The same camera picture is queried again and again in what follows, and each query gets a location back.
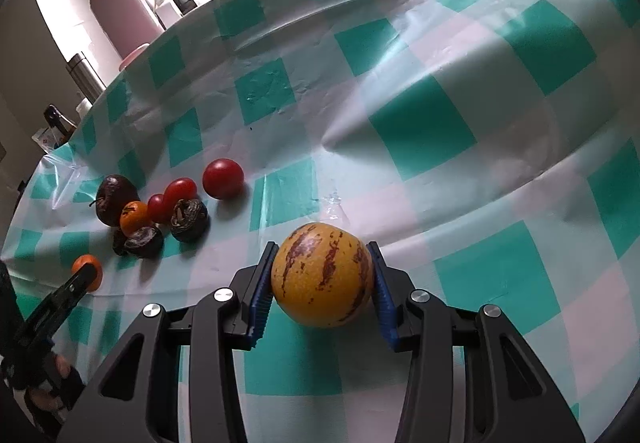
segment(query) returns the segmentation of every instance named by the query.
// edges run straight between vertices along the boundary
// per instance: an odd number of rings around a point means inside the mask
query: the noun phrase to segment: black clamp
[[[450,308],[409,276],[389,268],[376,243],[380,330],[395,351],[412,351],[396,443],[449,441],[452,347],[465,351],[465,443],[584,443],[558,388],[495,305]],[[232,350],[262,337],[273,299],[269,243],[257,266],[236,272],[229,287],[198,304],[165,311],[147,305],[108,354],[60,431],[59,443],[178,441],[180,346],[190,345],[193,443],[246,443]]]
[[[180,346],[191,346],[191,440],[244,443],[232,350],[251,350],[264,333],[277,251],[268,243],[256,266],[194,306],[146,305],[87,384],[58,442],[177,442]]]
[[[51,351],[54,345],[52,338],[86,294],[96,275],[92,264],[84,264],[66,283],[49,293],[27,320],[20,322],[22,316],[18,318],[19,311],[12,314],[15,332],[2,344],[4,359],[0,365],[2,377],[12,389],[21,391],[49,381],[52,393],[60,395],[66,408],[71,409],[75,405],[84,385],[73,368],[71,375],[63,382]],[[5,286],[5,289],[10,290],[13,296],[2,297],[3,309],[10,307],[17,311],[13,288]]]
[[[449,441],[453,346],[465,353],[465,443],[584,443],[553,379],[498,306],[448,307],[389,268],[377,243],[367,248],[383,336],[396,352],[413,352],[397,443]]]

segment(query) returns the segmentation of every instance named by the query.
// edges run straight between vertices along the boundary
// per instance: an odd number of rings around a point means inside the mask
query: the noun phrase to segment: human hand
[[[56,355],[56,369],[63,379],[68,378],[71,373],[71,364],[66,361],[65,357]],[[40,410],[55,412],[63,407],[60,396],[53,396],[50,392],[44,391],[43,389],[29,388],[27,394],[33,404]]]

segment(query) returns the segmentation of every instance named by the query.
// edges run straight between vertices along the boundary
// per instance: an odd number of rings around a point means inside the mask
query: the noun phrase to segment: metal screw head
[[[487,304],[482,308],[482,311],[485,315],[491,318],[497,318],[502,313],[502,310],[495,304]]]
[[[142,310],[142,314],[145,315],[145,317],[155,317],[156,315],[159,314],[161,310],[160,304],[147,304],[144,309]]]
[[[424,289],[414,289],[411,292],[411,300],[414,302],[427,302],[431,298],[428,291]]]
[[[234,295],[234,292],[232,289],[220,288],[220,289],[216,289],[216,292],[213,293],[213,298],[216,299],[218,302],[226,302],[227,300],[231,300],[233,295]]]

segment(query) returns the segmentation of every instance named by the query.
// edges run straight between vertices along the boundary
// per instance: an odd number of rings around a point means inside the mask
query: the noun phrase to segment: shriveled dark fruit
[[[124,243],[127,242],[127,236],[122,233],[121,229],[117,229],[113,232],[113,251],[116,255],[126,255],[127,250],[124,247]]]
[[[131,201],[140,201],[133,183],[120,174],[111,174],[98,187],[94,201],[95,214],[105,225],[117,227],[120,225],[122,209]]]
[[[142,227],[125,241],[124,248],[140,259],[153,259],[159,255],[162,245],[164,239],[158,228]]]
[[[182,243],[194,243],[209,226],[207,207],[198,198],[181,199],[171,215],[171,234]]]

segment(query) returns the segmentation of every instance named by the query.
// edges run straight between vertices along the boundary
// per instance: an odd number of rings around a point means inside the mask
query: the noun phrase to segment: dried fruit
[[[171,216],[171,234],[182,243],[194,243],[209,226],[207,207],[198,198],[181,199]]]
[[[125,204],[139,199],[131,181],[119,174],[112,174],[103,179],[98,187],[94,201],[95,214],[105,225],[117,227]]]
[[[140,259],[153,259],[162,250],[164,239],[157,227],[142,227],[126,240],[125,249]]]
[[[116,255],[126,255],[127,250],[124,248],[124,243],[127,240],[127,236],[122,233],[121,229],[117,229],[113,232],[113,251]]]
[[[120,229],[127,237],[142,227],[150,227],[153,223],[146,210],[146,203],[131,201],[127,203],[120,214]]]

